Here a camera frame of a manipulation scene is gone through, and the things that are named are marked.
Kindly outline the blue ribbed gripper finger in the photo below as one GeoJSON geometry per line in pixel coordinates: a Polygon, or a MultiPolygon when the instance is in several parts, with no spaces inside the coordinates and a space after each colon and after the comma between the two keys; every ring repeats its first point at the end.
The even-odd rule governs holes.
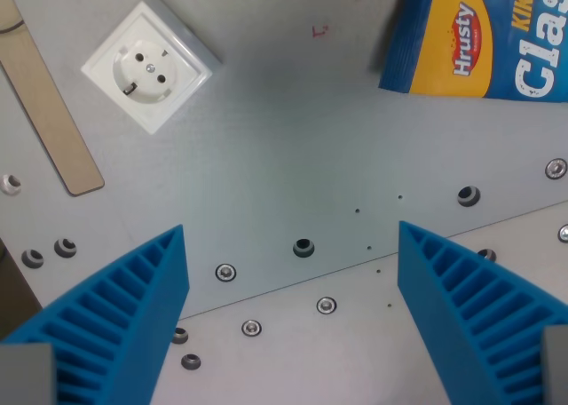
{"type": "Polygon", "coordinates": [[[452,404],[542,404],[542,333],[567,305],[491,260],[400,222],[398,288],[452,404]]]}
{"type": "Polygon", "coordinates": [[[77,284],[4,342],[52,346],[58,404],[147,404],[188,291],[184,229],[175,226],[77,284]]]}

